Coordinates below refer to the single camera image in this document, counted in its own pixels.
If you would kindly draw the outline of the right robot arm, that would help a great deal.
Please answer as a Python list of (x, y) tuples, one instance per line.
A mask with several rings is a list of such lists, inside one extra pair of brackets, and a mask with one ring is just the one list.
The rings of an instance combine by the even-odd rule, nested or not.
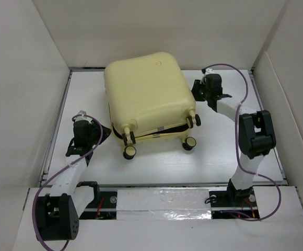
[(205, 101), (216, 113), (222, 114), (235, 123), (237, 169), (227, 185), (226, 201), (237, 206), (249, 198), (253, 191), (254, 176), (271, 183), (273, 179), (258, 173), (264, 157), (276, 147), (272, 117), (267, 110), (245, 107), (229, 94), (223, 93), (222, 78), (219, 74), (207, 74), (194, 81), (192, 90), (196, 101)]

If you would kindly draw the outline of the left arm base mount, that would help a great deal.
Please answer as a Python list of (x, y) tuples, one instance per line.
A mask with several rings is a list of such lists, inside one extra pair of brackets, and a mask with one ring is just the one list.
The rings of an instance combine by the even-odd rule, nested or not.
[(78, 183), (73, 202), (80, 220), (116, 220), (118, 192), (100, 190), (96, 181)]

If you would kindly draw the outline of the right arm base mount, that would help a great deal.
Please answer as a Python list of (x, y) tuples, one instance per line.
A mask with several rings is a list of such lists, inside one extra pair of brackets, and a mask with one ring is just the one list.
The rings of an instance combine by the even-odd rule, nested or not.
[(210, 190), (204, 203), (211, 206), (212, 219), (260, 219), (256, 200), (231, 199), (225, 190)]

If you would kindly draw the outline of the yellow hard-shell suitcase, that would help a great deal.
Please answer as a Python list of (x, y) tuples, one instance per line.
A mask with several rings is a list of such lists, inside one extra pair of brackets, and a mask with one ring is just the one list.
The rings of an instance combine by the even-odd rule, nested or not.
[(180, 139), (191, 151), (196, 139), (189, 135), (201, 125), (196, 101), (177, 60), (157, 52), (111, 62), (104, 70), (111, 128), (131, 160), (136, 146)]

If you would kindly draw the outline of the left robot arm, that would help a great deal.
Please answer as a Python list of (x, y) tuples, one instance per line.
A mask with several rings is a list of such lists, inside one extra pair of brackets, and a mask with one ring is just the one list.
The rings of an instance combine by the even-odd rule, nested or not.
[(98, 183), (80, 178), (111, 130), (89, 115), (76, 115), (72, 122), (74, 136), (65, 153), (65, 167), (49, 178), (50, 191), (33, 201), (32, 223), (40, 243), (74, 240), (85, 208), (96, 207), (101, 200)]

